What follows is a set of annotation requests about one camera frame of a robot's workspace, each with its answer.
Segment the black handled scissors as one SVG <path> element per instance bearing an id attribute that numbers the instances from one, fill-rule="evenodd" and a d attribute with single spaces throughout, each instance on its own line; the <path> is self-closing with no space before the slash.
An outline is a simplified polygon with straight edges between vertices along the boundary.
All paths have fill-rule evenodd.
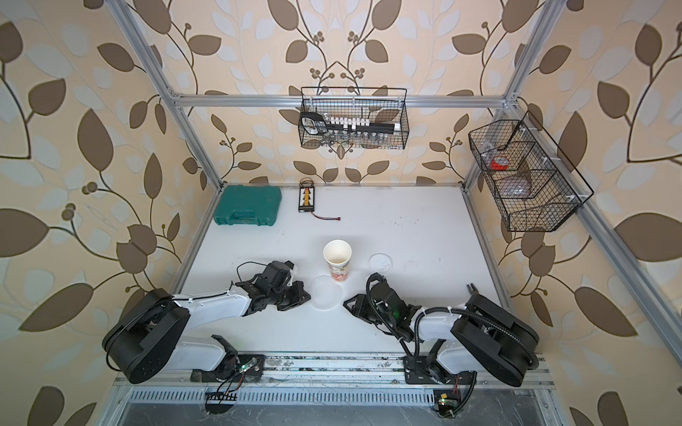
<path id="1" fill-rule="evenodd" d="M 298 119 L 298 131 L 300 136 L 325 136 L 331 134 L 333 129 L 324 115 L 314 112 L 301 112 Z"/>

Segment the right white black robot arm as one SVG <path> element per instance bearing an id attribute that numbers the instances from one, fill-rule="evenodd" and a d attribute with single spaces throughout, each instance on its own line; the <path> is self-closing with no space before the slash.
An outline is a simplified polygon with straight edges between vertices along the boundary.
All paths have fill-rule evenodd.
<path id="1" fill-rule="evenodd" d="M 539 335 L 469 284 L 469 300 L 457 307 L 411 305 L 387 278 L 373 273 L 365 290 L 344 301 L 353 317 L 397 340 L 410 384 L 453 384 L 483 369 L 511 387 L 539 367 Z"/>

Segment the white plastic cup lid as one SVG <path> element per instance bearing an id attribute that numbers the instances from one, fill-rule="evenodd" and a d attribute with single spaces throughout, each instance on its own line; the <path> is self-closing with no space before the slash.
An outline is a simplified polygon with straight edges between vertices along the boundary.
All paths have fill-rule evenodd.
<path id="1" fill-rule="evenodd" d="M 368 266 L 373 273 L 388 273 L 393 267 L 393 261 L 384 253 L 376 253 L 368 260 Z"/>

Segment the red item in basket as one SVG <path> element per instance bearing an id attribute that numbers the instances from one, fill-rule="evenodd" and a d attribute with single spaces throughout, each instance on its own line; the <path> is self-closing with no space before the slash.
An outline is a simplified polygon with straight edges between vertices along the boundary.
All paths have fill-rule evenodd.
<path id="1" fill-rule="evenodd" d="M 493 171 L 505 171 L 509 166 L 509 159 L 502 155 L 495 156 L 489 163 L 489 168 Z"/>

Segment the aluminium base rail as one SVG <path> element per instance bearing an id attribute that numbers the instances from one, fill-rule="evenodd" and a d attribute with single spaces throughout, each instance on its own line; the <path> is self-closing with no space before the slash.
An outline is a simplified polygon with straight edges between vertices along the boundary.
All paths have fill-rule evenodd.
<path id="1" fill-rule="evenodd" d="M 547 365 L 512 388 L 478 375 L 474 392 L 452 418 L 435 403 L 454 389 L 411 385 L 401 357 L 390 353 L 268 353 L 257 374 L 215 399 L 217 383 L 186 371 L 131 385 L 117 378 L 99 425 L 566 425 Z"/>

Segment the green plastic tool case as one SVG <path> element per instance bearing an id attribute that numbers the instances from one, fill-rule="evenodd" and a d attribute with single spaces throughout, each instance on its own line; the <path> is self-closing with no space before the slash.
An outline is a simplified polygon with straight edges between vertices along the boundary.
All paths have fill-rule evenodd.
<path id="1" fill-rule="evenodd" d="M 217 225 L 272 226 L 282 191 L 275 186 L 226 186 L 213 213 Z"/>

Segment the round translucent leak-proof paper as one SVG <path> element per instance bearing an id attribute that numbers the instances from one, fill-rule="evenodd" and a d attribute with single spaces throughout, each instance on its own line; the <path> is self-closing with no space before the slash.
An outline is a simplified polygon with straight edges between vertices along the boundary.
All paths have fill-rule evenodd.
<path id="1" fill-rule="evenodd" d="M 342 302 L 344 291 L 339 283 L 328 275 L 316 277 L 307 286 L 311 296 L 310 305 L 315 310 L 326 312 L 335 309 Z"/>

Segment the printed paper milk tea cup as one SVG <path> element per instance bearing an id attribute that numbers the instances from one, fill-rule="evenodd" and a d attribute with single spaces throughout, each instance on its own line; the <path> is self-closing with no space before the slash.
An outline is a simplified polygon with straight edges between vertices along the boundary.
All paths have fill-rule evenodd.
<path id="1" fill-rule="evenodd" d="M 345 282 L 349 273 L 349 264 L 353 255 L 351 245 L 343 240 L 328 242 L 323 249 L 323 257 L 336 282 Z"/>

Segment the clear plastic bag in basket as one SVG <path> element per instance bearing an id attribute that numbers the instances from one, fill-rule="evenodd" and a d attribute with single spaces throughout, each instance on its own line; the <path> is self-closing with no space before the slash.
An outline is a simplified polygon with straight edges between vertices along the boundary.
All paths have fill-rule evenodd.
<path id="1" fill-rule="evenodd" d="M 497 181 L 497 191 L 503 199 L 528 199 L 531 197 L 532 185 L 527 177 L 509 176 Z"/>

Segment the black yellow charging board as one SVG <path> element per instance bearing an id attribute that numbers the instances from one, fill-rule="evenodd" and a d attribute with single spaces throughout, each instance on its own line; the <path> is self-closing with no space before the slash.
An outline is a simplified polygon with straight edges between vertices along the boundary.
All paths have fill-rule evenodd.
<path id="1" fill-rule="evenodd" d="M 309 177 L 299 181 L 298 212 L 314 213 L 314 181 Z"/>

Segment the white black connector strip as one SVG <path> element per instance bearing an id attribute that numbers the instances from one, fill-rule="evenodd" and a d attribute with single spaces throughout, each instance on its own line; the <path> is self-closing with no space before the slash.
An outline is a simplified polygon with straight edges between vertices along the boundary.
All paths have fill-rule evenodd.
<path id="1" fill-rule="evenodd" d="M 334 117 L 328 120 L 333 131 L 359 132 L 369 134 L 400 134 L 402 132 L 401 124 L 397 122 L 390 124 L 390 122 L 371 122 L 368 119 L 344 119 L 337 120 Z"/>

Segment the aluminium frame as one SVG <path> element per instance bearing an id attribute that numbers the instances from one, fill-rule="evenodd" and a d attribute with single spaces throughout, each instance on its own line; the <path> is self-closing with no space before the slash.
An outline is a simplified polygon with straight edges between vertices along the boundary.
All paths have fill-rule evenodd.
<path id="1" fill-rule="evenodd" d="M 218 108 L 275 108 L 275 107 L 374 107 L 383 101 L 382 97 L 362 96 L 360 92 L 344 92 L 341 95 L 314 89 L 310 95 L 298 96 L 279 95 L 186 95 L 172 90 L 167 78 L 156 61 L 156 56 L 143 37 L 140 28 L 133 17 L 132 8 L 126 1 L 108 1 L 106 3 L 120 30 L 123 32 L 135 55 L 142 63 L 152 85 L 160 95 L 169 114 L 179 126 L 181 135 L 188 144 L 188 149 L 204 167 L 209 182 L 222 192 L 225 187 L 223 179 L 207 154 L 202 142 L 186 115 L 186 108 L 190 107 L 218 107 Z M 547 39 L 553 26 L 558 22 L 563 3 L 550 1 L 541 13 L 537 28 L 529 41 L 520 60 L 520 66 L 514 73 L 510 89 L 501 97 L 449 97 L 449 96 L 394 96 L 388 101 L 397 105 L 401 110 L 406 108 L 494 108 L 497 113 L 495 120 L 502 122 L 506 119 L 517 121 L 525 128 L 534 142 L 543 151 L 545 164 L 552 168 L 555 177 L 568 187 L 568 196 L 575 202 L 572 215 L 579 218 L 589 236 L 602 250 L 607 261 L 617 272 L 626 289 L 633 296 L 639 309 L 644 313 L 653 330 L 660 337 L 675 360 L 681 359 L 681 317 L 670 301 L 655 285 L 652 276 L 635 259 L 626 247 L 624 240 L 611 228 L 607 220 L 598 212 L 596 202 L 591 200 L 593 189 L 586 177 L 575 164 L 566 165 L 563 160 L 565 152 L 552 137 L 547 128 L 539 123 L 537 116 L 524 112 L 518 105 L 518 95 L 522 86 L 521 72 L 527 70 L 530 61 L 541 44 Z"/>

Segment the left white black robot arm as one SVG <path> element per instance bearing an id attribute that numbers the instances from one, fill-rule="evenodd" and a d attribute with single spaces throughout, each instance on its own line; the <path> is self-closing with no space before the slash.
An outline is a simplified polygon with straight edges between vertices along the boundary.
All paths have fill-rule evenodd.
<path id="1" fill-rule="evenodd" d="M 147 293 L 126 312 L 102 341 L 108 367 L 140 384 L 164 371 L 191 370 L 204 382 L 229 381 L 254 374 L 262 355 L 240 356 L 221 335 L 190 337 L 188 330 L 262 312 L 273 305 L 287 312 L 310 301 L 303 282 L 293 280 L 293 262 L 273 261 L 250 280 L 202 295 Z"/>

